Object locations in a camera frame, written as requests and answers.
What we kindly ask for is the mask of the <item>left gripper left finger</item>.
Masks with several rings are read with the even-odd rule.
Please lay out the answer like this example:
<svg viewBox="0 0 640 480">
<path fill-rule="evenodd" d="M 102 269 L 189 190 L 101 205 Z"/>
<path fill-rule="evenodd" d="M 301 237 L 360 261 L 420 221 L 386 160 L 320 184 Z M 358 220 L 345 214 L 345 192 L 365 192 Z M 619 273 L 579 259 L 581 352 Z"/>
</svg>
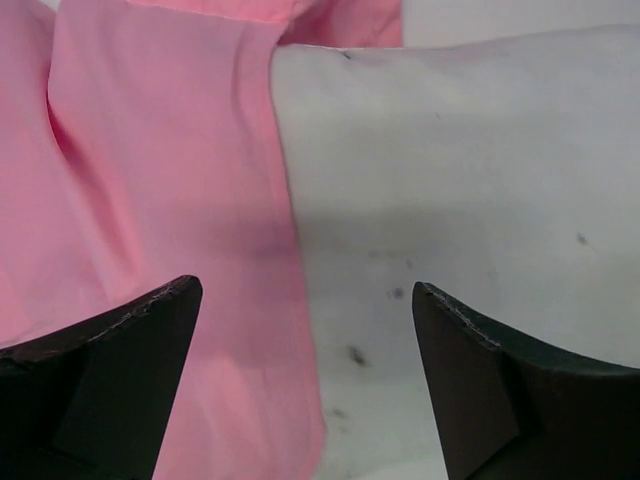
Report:
<svg viewBox="0 0 640 480">
<path fill-rule="evenodd" d="M 182 276 L 2 349 L 2 478 L 151 478 L 202 295 Z"/>
</svg>

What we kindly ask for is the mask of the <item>pink pillowcase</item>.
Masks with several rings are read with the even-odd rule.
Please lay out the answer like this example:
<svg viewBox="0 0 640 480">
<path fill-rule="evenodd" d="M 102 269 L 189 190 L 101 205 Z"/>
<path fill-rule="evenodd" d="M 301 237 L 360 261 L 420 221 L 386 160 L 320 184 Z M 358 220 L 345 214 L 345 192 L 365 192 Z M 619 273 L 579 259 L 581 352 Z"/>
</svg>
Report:
<svg viewBox="0 0 640 480">
<path fill-rule="evenodd" d="M 309 479 L 324 424 L 271 61 L 402 43 L 398 1 L 1 5 L 1 342 L 190 274 L 155 475 Z"/>
</svg>

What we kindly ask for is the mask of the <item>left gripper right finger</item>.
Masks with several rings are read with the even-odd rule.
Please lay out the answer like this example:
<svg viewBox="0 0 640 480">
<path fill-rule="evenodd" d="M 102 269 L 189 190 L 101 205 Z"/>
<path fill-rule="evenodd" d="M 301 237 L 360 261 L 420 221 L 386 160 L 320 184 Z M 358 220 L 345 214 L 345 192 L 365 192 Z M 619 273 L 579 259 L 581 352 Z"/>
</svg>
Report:
<svg viewBox="0 0 640 480">
<path fill-rule="evenodd" d="M 545 343 L 429 283 L 412 312 L 451 479 L 635 479 L 639 372 Z"/>
</svg>

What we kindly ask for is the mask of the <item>white pillow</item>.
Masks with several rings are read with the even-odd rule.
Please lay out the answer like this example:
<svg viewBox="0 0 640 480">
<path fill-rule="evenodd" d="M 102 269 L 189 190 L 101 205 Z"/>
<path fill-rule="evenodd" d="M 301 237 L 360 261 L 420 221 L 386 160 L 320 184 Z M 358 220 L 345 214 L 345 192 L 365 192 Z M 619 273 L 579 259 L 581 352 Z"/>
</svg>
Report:
<svg viewBox="0 0 640 480">
<path fill-rule="evenodd" d="M 439 49 L 289 46 L 272 92 L 308 285 L 320 479 L 442 479 L 425 281 L 639 363 L 639 29 Z"/>
</svg>

